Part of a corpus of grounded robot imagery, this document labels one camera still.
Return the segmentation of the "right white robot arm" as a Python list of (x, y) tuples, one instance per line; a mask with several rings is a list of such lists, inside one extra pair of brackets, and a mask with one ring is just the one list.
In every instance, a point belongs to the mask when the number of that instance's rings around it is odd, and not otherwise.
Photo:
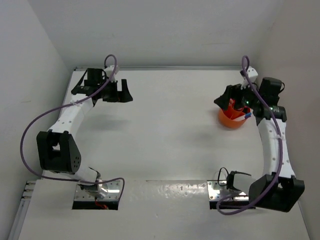
[(263, 149), (260, 178), (254, 179), (250, 173), (235, 170), (227, 174), (224, 188), (229, 194), (216, 204), (223, 215), (227, 214), (227, 199), (241, 192), (247, 194), (248, 203), (240, 205), (233, 214), (256, 207), (287, 213), (305, 190), (305, 183), (297, 179), (288, 154), (286, 109), (278, 105), (284, 88), (281, 80), (265, 77), (259, 87), (254, 83), (247, 87), (228, 85), (224, 93), (214, 100), (222, 111), (229, 108), (241, 114), (252, 111)]

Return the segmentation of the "blue capped white pen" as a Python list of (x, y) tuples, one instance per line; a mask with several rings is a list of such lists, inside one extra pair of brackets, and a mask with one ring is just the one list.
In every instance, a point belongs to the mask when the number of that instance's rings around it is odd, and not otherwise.
[(244, 115), (242, 115), (242, 116), (237, 117), (235, 120), (236, 120), (236, 121), (243, 121), (243, 120), (246, 120), (247, 118), (250, 118), (251, 115), (252, 115), (252, 114), (249, 112), (249, 113), (246, 113), (246, 114), (244, 114)]

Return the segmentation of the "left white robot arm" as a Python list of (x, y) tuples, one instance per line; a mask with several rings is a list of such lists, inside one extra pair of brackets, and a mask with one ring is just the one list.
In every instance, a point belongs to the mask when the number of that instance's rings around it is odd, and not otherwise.
[(126, 79), (120, 81), (121, 90), (118, 90), (115, 79), (118, 71), (115, 65), (85, 70), (71, 90), (70, 102), (58, 120), (36, 136), (42, 170), (65, 175), (80, 185), (92, 186), (102, 182), (100, 173), (82, 159), (75, 137), (86, 114), (99, 100), (108, 103), (133, 101)]

